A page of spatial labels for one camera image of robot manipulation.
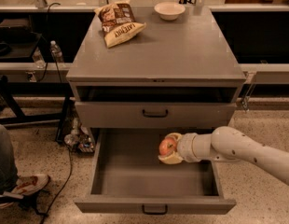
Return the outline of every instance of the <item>drawer handle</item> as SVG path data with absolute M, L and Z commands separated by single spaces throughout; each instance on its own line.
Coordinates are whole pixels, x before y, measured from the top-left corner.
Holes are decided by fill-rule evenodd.
M 158 112 L 146 112 L 143 109 L 143 116 L 146 118 L 165 118 L 169 115 L 169 111 L 166 109 L 164 113 L 158 113 Z
M 164 206 L 164 211 L 163 212 L 148 212 L 148 211 L 145 211 L 145 206 L 144 205 L 142 206 L 142 209 L 143 209 L 143 213 L 146 214 L 146 215 L 165 215 L 168 212 L 167 205 Z

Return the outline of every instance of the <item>closed drawer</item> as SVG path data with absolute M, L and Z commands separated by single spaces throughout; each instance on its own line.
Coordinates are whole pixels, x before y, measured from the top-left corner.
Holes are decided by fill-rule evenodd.
M 228 125 L 235 104 L 76 102 L 84 126 L 94 128 L 211 129 Z
M 168 132 L 102 130 L 89 193 L 75 200 L 79 209 L 86 213 L 226 214 L 236 203 L 223 198 L 212 162 L 167 165 L 158 160 L 158 144 Z

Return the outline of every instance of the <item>shoe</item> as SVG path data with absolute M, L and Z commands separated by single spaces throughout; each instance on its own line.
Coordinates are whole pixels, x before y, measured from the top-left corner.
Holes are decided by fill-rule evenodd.
M 50 178 L 45 174 L 32 175 L 30 177 L 20 177 L 16 182 L 16 187 L 11 193 L 30 196 L 47 185 Z M 13 203 L 0 203 L 0 209 L 11 206 Z

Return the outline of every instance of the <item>speckled floor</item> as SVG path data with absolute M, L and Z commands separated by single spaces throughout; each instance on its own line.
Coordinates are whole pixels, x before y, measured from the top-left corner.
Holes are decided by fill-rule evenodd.
M 27 109 L 31 112 L 33 105 Z M 252 102 L 249 112 L 239 108 L 230 126 L 246 133 L 254 140 L 289 152 L 289 102 Z M 226 215 L 123 215 L 83 214 L 74 199 L 87 193 L 92 172 L 92 156 L 71 153 L 54 142 L 57 123 L 8 127 L 15 148 L 20 175 L 44 172 L 50 175 L 49 193 L 41 192 L 40 211 L 46 211 L 62 188 L 70 172 L 70 179 L 49 211 L 45 223 L 242 223 L 289 224 L 289 187 L 250 163 L 239 161 L 217 163 L 217 169 L 226 199 L 237 205 Z M 0 210 L 0 223 L 40 223 L 41 217 L 32 209 L 21 210 L 16 204 Z

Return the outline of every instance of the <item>person's leg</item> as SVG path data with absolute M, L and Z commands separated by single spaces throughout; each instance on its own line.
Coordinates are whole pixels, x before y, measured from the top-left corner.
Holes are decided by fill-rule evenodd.
M 16 186 L 17 172 L 10 136 L 7 129 L 0 124 L 0 193 Z

